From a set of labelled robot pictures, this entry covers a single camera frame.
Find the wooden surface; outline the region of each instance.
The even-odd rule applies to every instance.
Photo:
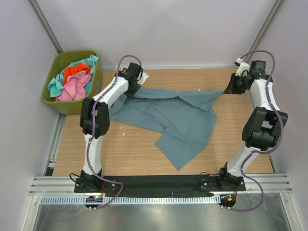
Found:
[[[148,70],[144,88],[172,90],[225,90],[234,69]],[[114,71],[103,73],[105,87]],[[180,171],[155,146],[161,133],[111,121],[103,141],[101,163],[104,175],[177,175],[218,173],[242,145],[242,130],[253,106],[248,93],[222,95],[213,108],[218,116],[206,149]],[[80,115],[68,115],[53,176],[80,174],[85,159],[85,140],[79,126]],[[267,155],[259,155],[247,173],[272,173]]]

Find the folded garment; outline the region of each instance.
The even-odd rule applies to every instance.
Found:
[[[67,67],[64,70],[64,80],[63,80],[62,85],[64,86],[67,83],[67,78],[69,76],[73,76],[73,75],[79,73],[80,71],[86,71],[86,74],[89,74],[90,70],[91,70],[91,68],[89,66],[83,64],[83,63],[78,63],[77,66]]]
[[[81,100],[85,94],[85,85],[91,78],[90,74],[86,74],[86,71],[81,71],[73,76],[67,78],[67,83],[63,86],[61,95],[56,97],[56,101],[70,101]]]
[[[212,134],[212,108],[222,91],[140,89],[133,99],[123,94],[110,108],[111,120],[162,132],[155,143],[177,170],[202,152]]]
[[[85,64],[85,65],[87,65],[91,68],[90,75],[91,75],[91,79],[92,79],[92,76],[94,75],[95,64],[96,64],[97,60],[98,60],[97,56],[90,55],[89,58],[86,58],[86,59],[83,59],[83,60],[80,60],[80,61],[77,61],[77,62],[73,62],[68,67],[78,66],[79,63]],[[61,92],[63,90],[62,84],[64,82],[64,71],[65,71],[65,69],[62,70],[60,74],[57,74],[56,78],[54,78],[54,80],[51,80],[51,82],[49,83],[48,90],[49,91],[51,89],[53,90],[53,94],[51,94],[50,97],[57,97],[61,94]],[[91,89],[91,84],[92,84],[92,81],[89,81],[85,86],[85,88],[89,89],[89,91]]]
[[[56,97],[61,94],[63,86],[58,80],[52,78],[47,86],[47,89],[50,91],[50,97]]]

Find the blue towel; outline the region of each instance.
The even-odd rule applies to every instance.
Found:
[[[162,132],[155,143],[177,170],[202,152],[212,134],[212,108],[222,91],[140,89],[133,99],[123,94],[109,110],[110,119]]]
[[[97,56],[90,55],[90,58],[86,58],[86,59],[83,59],[83,60],[80,60],[80,61],[77,61],[77,62],[73,62],[69,66],[66,67],[66,68],[68,68],[70,66],[78,66],[79,63],[83,63],[83,64],[85,64],[85,65],[87,65],[91,68],[91,70],[90,70],[91,79],[85,86],[86,95],[89,93],[89,91],[91,89],[92,78],[93,78],[93,75],[94,75],[95,64],[96,64],[97,60],[98,60]],[[57,97],[61,94],[61,92],[63,90],[62,83],[64,81],[64,70],[62,70],[60,74],[57,74],[56,78],[52,78],[52,80],[50,81],[50,83],[47,87],[48,90],[50,91],[50,97]]]

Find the wall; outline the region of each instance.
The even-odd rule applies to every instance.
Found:
[[[276,58],[274,95],[280,109],[289,115],[281,147],[272,155],[278,172],[285,172],[306,222],[308,163],[308,1],[287,0],[258,49],[271,51]],[[265,55],[255,59],[268,60]]]
[[[40,99],[56,52],[25,0],[2,1],[0,34],[0,230],[16,231],[58,116]]]
[[[275,1],[37,2],[63,50],[95,49],[104,69],[115,69],[125,54],[138,56],[145,67],[233,65]]]

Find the olive green container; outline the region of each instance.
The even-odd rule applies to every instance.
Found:
[[[82,100],[54,101],[53,98],[50,98],[50,91],[47,89],[47,86],[53,77],[56,77],[57,74],[59,74],[63,69],[67,68],[72,62],[77,62],[79,60],[89,58],[90,55],[95,55],[98,57],[97,53],[94,51],[69,51],[63,52],[57,57],[55,57],[42,91],[42,100],[45,103],[53,106],[55,109],[57,109],[60,113],[64,115],[80,114]],[[95,64],[91,89],[90,92],[86,95],[86,97],[93,97],[100,92],[102,78],[103,72],[101,70],[100,59],[98,59]]]

